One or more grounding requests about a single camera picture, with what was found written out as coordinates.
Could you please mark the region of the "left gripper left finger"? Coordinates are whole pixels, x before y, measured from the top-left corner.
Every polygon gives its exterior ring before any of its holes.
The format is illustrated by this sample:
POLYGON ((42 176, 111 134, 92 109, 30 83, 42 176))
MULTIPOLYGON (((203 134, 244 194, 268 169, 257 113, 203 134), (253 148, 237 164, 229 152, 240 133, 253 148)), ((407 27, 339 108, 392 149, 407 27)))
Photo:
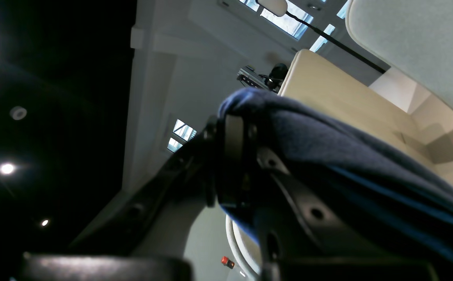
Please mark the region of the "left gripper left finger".
POLYGON ((183 259, 207 207, 244 208, 244 120, 212 117, 103 225, 71 253, 23 255, 17 281, 190 281, 183 259))

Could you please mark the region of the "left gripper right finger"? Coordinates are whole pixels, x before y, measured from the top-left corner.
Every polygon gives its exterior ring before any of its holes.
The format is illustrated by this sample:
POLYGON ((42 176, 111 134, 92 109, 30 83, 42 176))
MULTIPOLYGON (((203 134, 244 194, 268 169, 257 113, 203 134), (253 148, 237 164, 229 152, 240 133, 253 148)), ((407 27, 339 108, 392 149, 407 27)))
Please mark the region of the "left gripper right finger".
POLYGON ((362 236, 329 208, 314 187, 341 176, 312 168, 309 187, 246 128, 246 203, 262 257, 262 281, 437 281, 433 266, 391 253, 362 236))

